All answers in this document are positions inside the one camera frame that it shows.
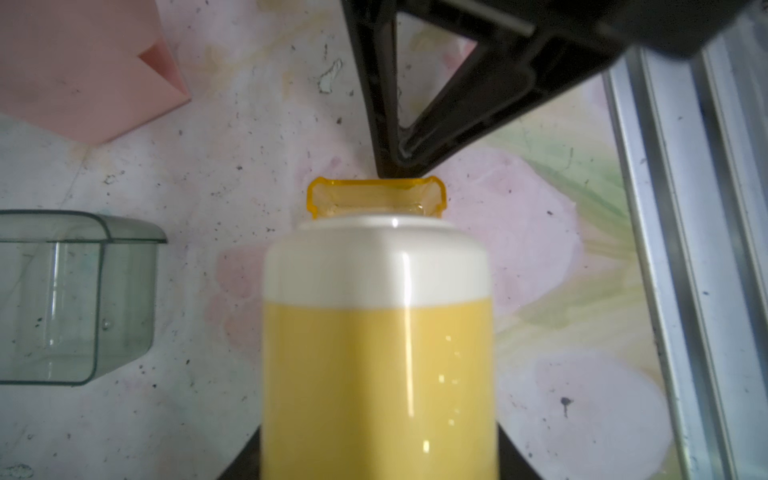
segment pink paper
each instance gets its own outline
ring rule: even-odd
[[[0,111],[99,144],[189,99],[154,0],[0,2]]]

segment table surface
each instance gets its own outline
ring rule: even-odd
[[[86,386],[0,387],[0,477],[215,478],[260,423],[266,247],[309,218],[314,177],[375,176],[338,2],[158,8],[191,103],[99,147],[0,117],[0,208],[168,235],[151,350]],[[472,43],[399,23],[411,121]],[[679,478],[601,79],[435,174],[445,218],[491,255],[498,418],[518,448],[547,480]]]

